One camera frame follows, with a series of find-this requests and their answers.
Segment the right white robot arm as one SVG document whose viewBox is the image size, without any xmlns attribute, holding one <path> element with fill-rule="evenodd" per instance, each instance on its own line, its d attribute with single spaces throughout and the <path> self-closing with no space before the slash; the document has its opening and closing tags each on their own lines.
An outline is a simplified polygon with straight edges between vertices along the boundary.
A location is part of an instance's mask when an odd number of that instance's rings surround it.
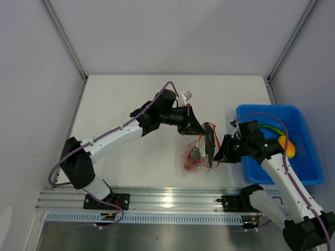
<svg viewBox="0 0 335 251">
<path fill-rule="evenodd" d="M 256 120 L 236 125 L 235 134 L 226 134 L 215 161 L 239 163 L 250 157 L 266 171 L 280 191 L 285 204 L 273 199 L 259 185 L 244 187 L 239 205 L 264 213 L 278 228 L 291 250 L 332 250 L 334 213 L 325 212 L 304 187 L 289 165 L 286 149 L 275 138 L 265 138 Z"/>
</svg>

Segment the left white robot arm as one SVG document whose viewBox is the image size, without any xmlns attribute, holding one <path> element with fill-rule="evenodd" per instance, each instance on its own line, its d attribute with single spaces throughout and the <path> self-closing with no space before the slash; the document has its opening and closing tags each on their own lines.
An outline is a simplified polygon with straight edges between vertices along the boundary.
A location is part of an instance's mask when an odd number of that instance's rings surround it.
<svg viewBox="0 0 335 251">
<path fill-rule="evenodd" d="M 85 140 L 67 139 L 60 167 L 69 183 L 76 190 L 88 193 L 100 208 L 108 209 L 113 205 L 114 193 L 107 182 L 95 174 L 94 164 L 112 149 L 157 130 L 161 124 L 175 126 L 180 135 L 206 135 L 192 106 L 174 107 L 176 98 L 175 92 L 164 89 L 109 131 Z"/>
</svg>

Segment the yellow bell pepper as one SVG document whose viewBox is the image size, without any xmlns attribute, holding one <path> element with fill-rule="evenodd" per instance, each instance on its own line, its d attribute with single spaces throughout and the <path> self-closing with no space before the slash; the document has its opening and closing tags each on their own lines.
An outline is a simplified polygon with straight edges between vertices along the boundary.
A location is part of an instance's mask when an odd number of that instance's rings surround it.
<svg viewBox="0 0 335 251">
<path fill-rule="evenodd" d="M 278 142 L 281 145 L 281 147 L 284 149 L 285 148 L 285 144 L 286 144 L 286 136 L 285 135 L 281 135 L 278 138 Z M 294 144 L 290 140 L 288 140 L 288 143 L 287 143 L 286 155 L 287 155 L 287 158 L 293 158 L 296 155 L 295 146 L 294 146 Z"/>
</svg>

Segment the clear orange zip top bag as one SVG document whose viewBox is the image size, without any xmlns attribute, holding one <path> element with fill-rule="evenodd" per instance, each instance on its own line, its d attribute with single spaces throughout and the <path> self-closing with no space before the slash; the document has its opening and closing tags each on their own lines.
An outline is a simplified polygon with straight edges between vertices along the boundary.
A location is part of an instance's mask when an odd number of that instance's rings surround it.
<svg viewBox="0 0 335 251">
<path fill-rule="evenodd" d="M 214 156 L 215 154 L 218 152 L 219 148 L 221 147 L 221 144 L 220 144 L 220 141 L 219 141 L 219 137 L 217 136 L 217 133 L 216 133 L 216 125 L 209 122 L 209 124 L 212 126 L 213 130 L 214 130 L 214 136 L 215 136 L 215 153 L 214 153 Z M 183 160 L 183 165 L 182 165 L 182 169 L 186 172 L 195 172 L 197 169 L 199 168 L 206 168 L 207 170 L 213 170 L 215 169 L 216 167 L 219 166 L 220 162 L 217 162 L 217 161 L 213 161 L 213 165 L 212 165 L 212 168 L 210 168 L 208 166 L 208 156 L 206 155 L 205 153 L 205 135 L 199 135 L 193 142 L 196 143 L 197 147 L 199 148 L 199 151 L 200 151 L 200 154 L 201 154 L 201 157 L 202 157 L 202 163 L 200 166 L 196 167 L 195 169 L 191 170 L 191 171 L 186 171 L 184 169 L 184 159 L 183 159 L 183 156 L 182 156 L 182 160 Z"/>
</svg>

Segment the red cherry tomato bunch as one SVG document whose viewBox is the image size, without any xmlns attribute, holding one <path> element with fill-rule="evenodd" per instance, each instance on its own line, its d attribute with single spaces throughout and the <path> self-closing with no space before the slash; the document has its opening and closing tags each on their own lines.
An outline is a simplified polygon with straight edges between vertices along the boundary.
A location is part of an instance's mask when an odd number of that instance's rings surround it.
<svg viewBox="0 0 335 251">
<path fill-rule="evenodd" d="M 195 142 L 192 142 L 187 146 L 183 159 L 184 169 L 186 171 L 191 171 L 201 165 L 202 157 Z"/>
</svg>

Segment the grey toy fish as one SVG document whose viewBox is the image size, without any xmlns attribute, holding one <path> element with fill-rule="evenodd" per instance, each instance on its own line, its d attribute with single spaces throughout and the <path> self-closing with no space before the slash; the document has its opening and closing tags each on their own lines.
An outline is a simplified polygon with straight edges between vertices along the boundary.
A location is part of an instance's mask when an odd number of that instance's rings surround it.
<svg viewBox="0 0 335 251">
<path fill-rule="evenodd" d="M 215 136 L 214 130 L 209 122 L 204 123 L 205 135 L 205 153 L 208 156 L 208 166 L 212 168 L 215 153 Z"/>
</svg>

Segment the green chili pepper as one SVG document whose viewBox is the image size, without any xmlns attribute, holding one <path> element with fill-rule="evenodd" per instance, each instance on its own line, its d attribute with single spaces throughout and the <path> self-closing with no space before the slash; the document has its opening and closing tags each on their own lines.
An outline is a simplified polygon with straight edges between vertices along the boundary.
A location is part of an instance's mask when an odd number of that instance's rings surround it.
<svg viewBox="0 0 335 251">
<path fill-rule="evenodd" d="M 268 124 L 260 124 L 259 125 L 260 128 L 262 129 L 267 129 L 273 133 L 275 133 L 276 135 L 278 136 L 283 136 L 283 135 L 286 135 L 285 131 L 275 127 L 275 126 L 272 126 L 272 125 L 268 125 Z"/>
</svg>

